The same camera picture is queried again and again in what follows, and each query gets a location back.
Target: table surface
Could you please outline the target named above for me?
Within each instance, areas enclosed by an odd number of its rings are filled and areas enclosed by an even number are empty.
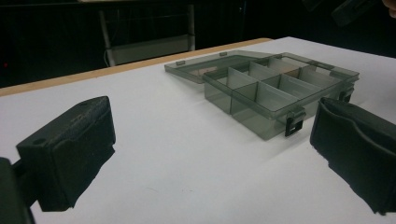
[[[292,37],[258,39],[0,90],[0,156],[78,102],[107,95],[116,153],[76,207],[37,223],[396,223],[380,216],[297,134],[263,141],[163,65],[226,49],[290,52],[360,72],[351,103],[396,123],[396,59]]]

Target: plastic organizer box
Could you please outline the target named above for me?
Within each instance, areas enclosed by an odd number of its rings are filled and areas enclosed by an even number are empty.
[[[205,98],[264,140],[302,129],[303,121],[316,114],[321,97],[348,102],[359,79],[357,72],[290,53],[234,60],[226,66],[216,66],[216,60],[209,57],[198,59],[198,63],[183,61],[188,65],[173,68],[177,70],[174,74],[205,71],[200,75]]]

